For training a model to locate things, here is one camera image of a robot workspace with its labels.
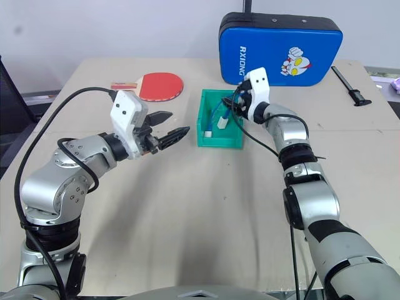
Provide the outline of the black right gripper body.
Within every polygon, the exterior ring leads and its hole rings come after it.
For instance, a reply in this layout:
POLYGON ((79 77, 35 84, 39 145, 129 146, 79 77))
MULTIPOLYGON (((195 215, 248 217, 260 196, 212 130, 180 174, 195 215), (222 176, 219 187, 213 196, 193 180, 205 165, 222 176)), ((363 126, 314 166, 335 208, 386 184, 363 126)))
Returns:
POLYGON ((250 80, 243 81, 235 90, 234 101, 240 106, 246 106, 247 119, 249 119, 249 108, 252 104, 251 96, 252 85, 250 80))

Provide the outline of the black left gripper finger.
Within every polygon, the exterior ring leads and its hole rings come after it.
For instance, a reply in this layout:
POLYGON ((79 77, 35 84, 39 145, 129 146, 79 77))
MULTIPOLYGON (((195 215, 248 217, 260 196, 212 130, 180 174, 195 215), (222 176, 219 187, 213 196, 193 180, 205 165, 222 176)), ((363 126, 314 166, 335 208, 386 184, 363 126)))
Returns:
POLYGON ((146 116, 146 125, 150 127, 157 126, 169 119, 172 115, 173 113, 169 111, 152 112, 146 116))
POLYGON ((189 132, 190 127, 179 127, 169 131, 164 137, 157 138, 157 147, 159 150, 164 150, 178 143, 189 132))

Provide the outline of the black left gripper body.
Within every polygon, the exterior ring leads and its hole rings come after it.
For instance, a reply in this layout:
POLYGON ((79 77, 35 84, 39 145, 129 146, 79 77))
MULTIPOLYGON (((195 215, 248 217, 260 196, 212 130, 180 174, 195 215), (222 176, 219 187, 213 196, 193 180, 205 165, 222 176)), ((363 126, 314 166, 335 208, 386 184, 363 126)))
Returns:
POLYGON ((153 126, 158 124, 158 113, 148 114, 141 126, 133 129, 133 136, 141 155, 158 152, 158 140, 152 135, 153 126))

